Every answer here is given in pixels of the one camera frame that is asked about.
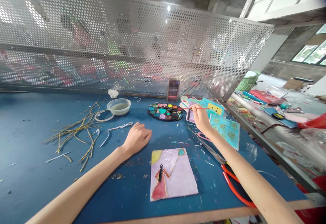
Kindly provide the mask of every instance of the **cardboard box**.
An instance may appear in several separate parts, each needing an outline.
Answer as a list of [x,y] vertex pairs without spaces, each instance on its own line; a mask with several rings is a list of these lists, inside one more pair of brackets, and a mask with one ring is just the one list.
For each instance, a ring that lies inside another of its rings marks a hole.
[[304,87],[305,84],[306,82],[304,81],[299,81],[291,78],[290,80],[288,80],[287,83],[284,84],[283,87],[286,89],[300,90],[301,88]]

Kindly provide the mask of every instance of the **right hand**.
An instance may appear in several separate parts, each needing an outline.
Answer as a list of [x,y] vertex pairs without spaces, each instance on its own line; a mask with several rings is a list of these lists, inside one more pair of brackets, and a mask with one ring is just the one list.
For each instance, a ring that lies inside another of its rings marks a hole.
[[130,129],[128,136],[121,146],[129,157],[141,150],[152,136],[152,130],[146,129],[144,124],[137,122]]
[[197,128],[204,134],[206,134],[210,130],[214,130],[210,124],[206,110],[198,110],[197,108],[202,107],[199,104],[195,104],[189,107],[189,109],[193,110]]

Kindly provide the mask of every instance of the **pink paper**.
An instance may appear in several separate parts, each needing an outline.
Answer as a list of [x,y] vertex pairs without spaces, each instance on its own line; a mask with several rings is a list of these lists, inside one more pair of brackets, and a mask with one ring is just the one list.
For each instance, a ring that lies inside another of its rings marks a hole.
[[[161,182],[159,182],[162,165]],[[197,194],[197,183],[185,148],[152,152],[150,201]]]

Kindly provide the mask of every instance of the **table edge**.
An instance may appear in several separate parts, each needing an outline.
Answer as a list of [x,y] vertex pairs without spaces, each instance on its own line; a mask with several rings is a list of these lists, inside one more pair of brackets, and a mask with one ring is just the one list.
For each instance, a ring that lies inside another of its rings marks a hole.
[[[313,203],[310,200],[297,200],[288,202],[290,207],[293,210],[299,209],[310,209],[314,208]],[[153,217],[153,218],[144,218],[128,221],[118,221],[110,222],[110,224],[165,224],[165,223],[202,223],[209,221],[218,221],[225,220],[228,218],[244,217],[249,215],[258,215],[260,214],[257,208],[252,207],[239,207],[239,208],[229,208],[229,209],[220,209],[220,210],[210,210],[202,212],[193,212],[187,214],[177,214],[171,216],[162,216],[162,217]]]

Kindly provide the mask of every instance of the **paint palette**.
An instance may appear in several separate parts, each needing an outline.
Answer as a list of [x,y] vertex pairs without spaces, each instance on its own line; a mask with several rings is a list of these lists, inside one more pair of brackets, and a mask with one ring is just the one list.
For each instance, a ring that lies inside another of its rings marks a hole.
[[182,108],[173,104],[152,104],[147,112],[150,116],[165,121],[180,120],[183,116]]

